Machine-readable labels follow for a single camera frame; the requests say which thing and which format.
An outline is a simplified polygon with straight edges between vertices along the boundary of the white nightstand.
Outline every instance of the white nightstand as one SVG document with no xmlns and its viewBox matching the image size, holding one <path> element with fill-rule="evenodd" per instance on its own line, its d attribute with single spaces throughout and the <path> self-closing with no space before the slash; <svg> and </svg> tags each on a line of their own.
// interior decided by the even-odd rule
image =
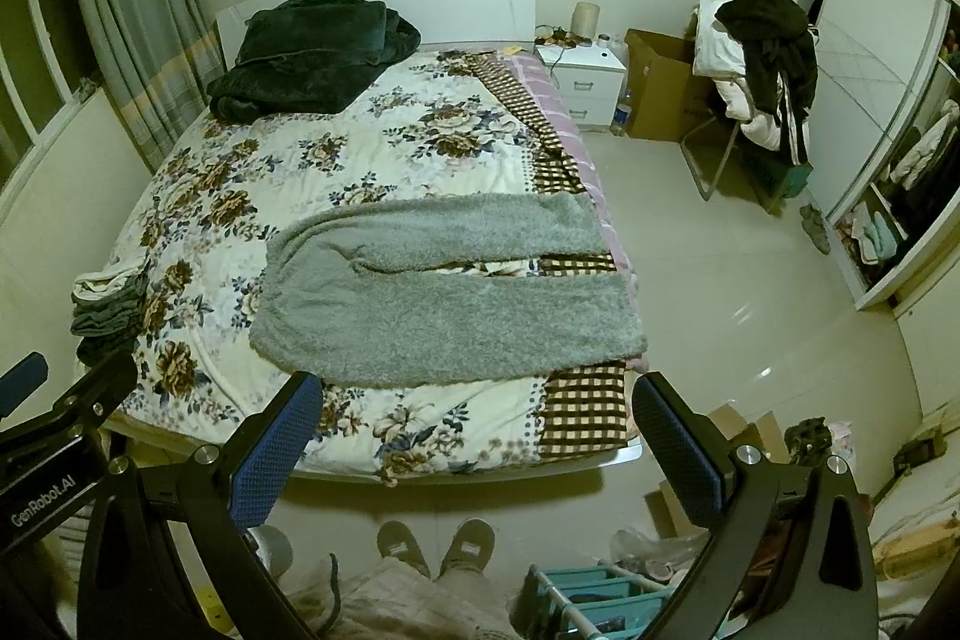
<svg viewBox="0 0 960 640">
<path fill-rule="evenodd" d="M 538 44 L 536 54 L 547 71 L 553 67 L 553 84 L 577 125 L 587 131 L 610 127 L 627 71 L 612 52 L 596 44 L 574 49 Z"/>
</svg>

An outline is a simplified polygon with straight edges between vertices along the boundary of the gray slipper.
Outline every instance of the gray slipper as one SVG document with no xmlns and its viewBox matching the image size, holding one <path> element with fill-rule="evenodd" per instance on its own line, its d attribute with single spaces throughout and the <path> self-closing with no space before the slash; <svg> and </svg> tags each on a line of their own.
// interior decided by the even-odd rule
<svg viewBox="0 0 960 640">
<path fill-rule="evenodd" d="M 800 225 L 803 225 L 803 231 L 813 240 L 814 247 L 824 256 L 829 256 L 830 239 L 827 237 L 827 226 L 824 226 L 824 217 L 820 210 L 812 204 L 805 204 L 800 207 L 800 217 L 803 218 Z"/>
<path fill-rule="evenodd" d="M 376 548 L 381 557 L 398 558 L 409 564 L 426 579 L 430 578 L 430 568 L 424 560 L 424 552 L 416 544 L 410 527 L 400 521 L 388 521 L 376 533 Z"/>
<path fill-rule="evenodd" d="M 458 528 L 446 549 L 443 563 L 440 565 L 440 574 L 443 575 L 450 567 L 465 564 L 467 567 L 483 570 L 493 555 L 493 542 L 496 535 L 491 525 L 482 518 L 469 518 Z"/>
</svg>

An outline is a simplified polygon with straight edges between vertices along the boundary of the window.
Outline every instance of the window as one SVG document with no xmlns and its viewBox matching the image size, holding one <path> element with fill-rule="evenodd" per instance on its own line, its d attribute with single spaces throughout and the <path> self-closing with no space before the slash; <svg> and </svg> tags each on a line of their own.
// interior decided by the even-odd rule
<svg viewBox="0 0 960 640">
<path fill-rule="evenodd" d="M 0 188 L 32 170 L 95 71 L 77 0 L 0 0 Z"/>
</svg>

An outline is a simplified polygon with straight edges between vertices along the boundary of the gray fuzzy blanket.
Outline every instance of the gray fuzzy blanket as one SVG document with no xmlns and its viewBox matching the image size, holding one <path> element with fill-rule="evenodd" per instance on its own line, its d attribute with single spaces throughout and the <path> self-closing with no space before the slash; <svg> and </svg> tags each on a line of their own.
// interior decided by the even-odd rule
<svg viewBox="0 0 960 640">
<path fill-rule="evenodd" d="M 381 201 L 314 215 L 267 245 L 253 348 L 339 384 L 547 374 L 643 350 L 618 273 L 438 274 L 450 263 L 603 253 L 587 194 Z"/>
</svg>

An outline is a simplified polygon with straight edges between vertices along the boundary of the bed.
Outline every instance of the bed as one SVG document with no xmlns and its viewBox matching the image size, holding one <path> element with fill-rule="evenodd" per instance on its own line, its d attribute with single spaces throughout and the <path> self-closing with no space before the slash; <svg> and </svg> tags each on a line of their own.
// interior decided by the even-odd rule
<svg viewBox="0 0 960 640">
<path fill-rule="evenodd" d="M 286 0 L 218 15 L 227 63 L 245 20 Z M 278 114 L 226 125 L 201 114 L 139 199 L 112 263 L 148 254 L 136 391 L 109 428 L 189 452 L 226 440 L 287 374 L 248 343 L 265 245 L 342 204 L 475 191 L 588 191 L 610 252 L 445 269 L 486 275 L 626 275 L 596 170 L 544 66 L 530 52 L 534 0 L 383 0 L 414 23 L 421 51 L 339 115 Z M 325 383 L 298 473 L 396 483 L 500 480 L 629 461 L 627 360 L 548 377 L 411 389 Z"/>
</svg>

